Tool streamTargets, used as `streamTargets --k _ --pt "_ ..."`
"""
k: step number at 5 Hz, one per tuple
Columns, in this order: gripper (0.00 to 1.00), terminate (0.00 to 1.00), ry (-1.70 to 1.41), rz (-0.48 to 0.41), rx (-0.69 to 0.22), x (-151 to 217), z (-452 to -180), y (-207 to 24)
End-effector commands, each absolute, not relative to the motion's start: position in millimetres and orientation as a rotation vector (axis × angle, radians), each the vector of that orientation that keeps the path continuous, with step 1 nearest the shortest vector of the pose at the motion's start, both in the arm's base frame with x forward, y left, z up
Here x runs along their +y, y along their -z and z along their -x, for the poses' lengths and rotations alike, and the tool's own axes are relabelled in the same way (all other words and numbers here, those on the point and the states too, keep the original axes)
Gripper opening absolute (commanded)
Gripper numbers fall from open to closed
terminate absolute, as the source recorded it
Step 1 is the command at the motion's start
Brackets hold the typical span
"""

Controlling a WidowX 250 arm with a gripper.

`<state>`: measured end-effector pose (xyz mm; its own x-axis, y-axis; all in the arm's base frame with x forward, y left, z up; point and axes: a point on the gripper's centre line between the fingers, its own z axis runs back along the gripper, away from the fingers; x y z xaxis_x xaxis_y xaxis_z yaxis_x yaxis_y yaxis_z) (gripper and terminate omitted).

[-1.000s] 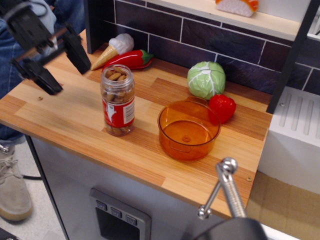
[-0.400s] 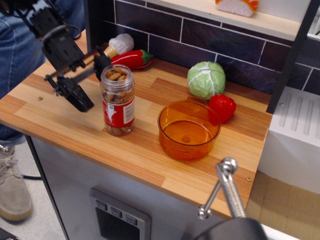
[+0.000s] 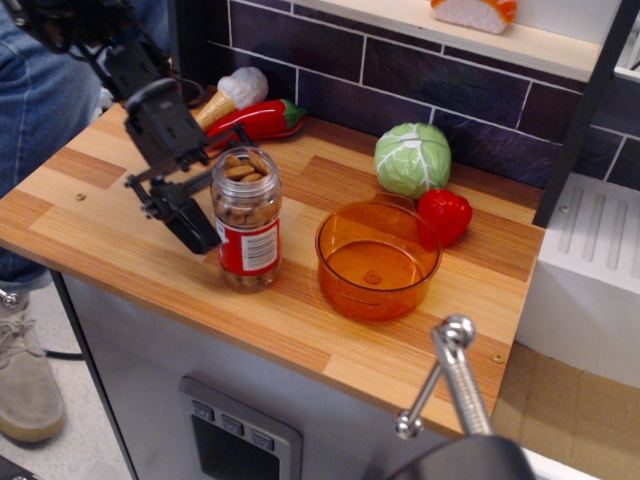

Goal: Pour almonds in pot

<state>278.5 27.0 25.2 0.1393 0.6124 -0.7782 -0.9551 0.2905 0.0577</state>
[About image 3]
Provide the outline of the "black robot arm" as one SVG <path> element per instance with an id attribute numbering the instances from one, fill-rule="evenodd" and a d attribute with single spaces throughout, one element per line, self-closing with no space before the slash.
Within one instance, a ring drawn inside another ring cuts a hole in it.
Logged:
<path id="1" fill-rule="evenodd" d="M 126 180 L 144 213 L 156 218 L 193 253 L 227 243 L 193 199 L 210 185 L 199 174 L 166 181 L 177 170 L 206 165 L 211 145 L 180 93 L 180 79 L 127 1 L 7 1 L 13 22 L 55 54 L 88 63 L 127 112 L 126 131 L 148 168 Z"/>

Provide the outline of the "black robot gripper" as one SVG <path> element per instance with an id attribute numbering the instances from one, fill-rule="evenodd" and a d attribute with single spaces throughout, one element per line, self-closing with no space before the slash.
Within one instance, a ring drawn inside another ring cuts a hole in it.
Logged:
<path id="1" fill-rule="evenodd" d="M 129 176 L 126 186 L 136 193 L 147 216 L 161 220 L 192 253 L 207 254 L 221 243 L 219 235 L 189 187 L 164 178 L 187 171 L 194 163 L 207 165 L 206 149 L 234 134 L 244 139 L 243 128 L 235 125 L 207 137 L 170 78 L 124 82 L 123 106 L 126 131 L 148 165 L 142 173 Z"/>

